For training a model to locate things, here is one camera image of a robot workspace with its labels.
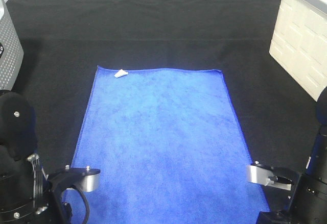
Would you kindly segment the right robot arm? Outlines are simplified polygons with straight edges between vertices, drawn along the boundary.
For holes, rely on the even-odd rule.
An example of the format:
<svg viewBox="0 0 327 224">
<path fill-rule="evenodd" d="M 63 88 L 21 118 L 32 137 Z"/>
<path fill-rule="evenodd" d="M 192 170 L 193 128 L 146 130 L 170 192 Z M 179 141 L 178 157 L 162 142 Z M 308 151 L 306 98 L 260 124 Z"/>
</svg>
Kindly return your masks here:
<svg viewBox="0 0 327 224">
<path fill-rule="evenodd" d="M 298 173 L 284 167 L 252 163 L 248 180 L 263 186 L 290 191 L 287 205 L 279 211 L 258 214 L 257 223 L 326 223 L 326 90 L 316 104 L 320 128 L 306 164 Z"/>
</svg>

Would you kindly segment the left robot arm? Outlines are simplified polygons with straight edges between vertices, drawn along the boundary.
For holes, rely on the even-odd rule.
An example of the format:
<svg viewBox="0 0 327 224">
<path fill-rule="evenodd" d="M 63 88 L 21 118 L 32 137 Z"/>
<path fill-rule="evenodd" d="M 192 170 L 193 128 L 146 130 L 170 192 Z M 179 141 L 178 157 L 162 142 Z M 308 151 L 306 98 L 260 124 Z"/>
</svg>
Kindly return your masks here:
<svg viewBox="0 0 327 224">
<path fill-rule="evenodd" d="M 70 210 L 43 172 L 35 123 L 23 96 L 1 90 L 1 223 L 70 222 Z"/>
</svg>

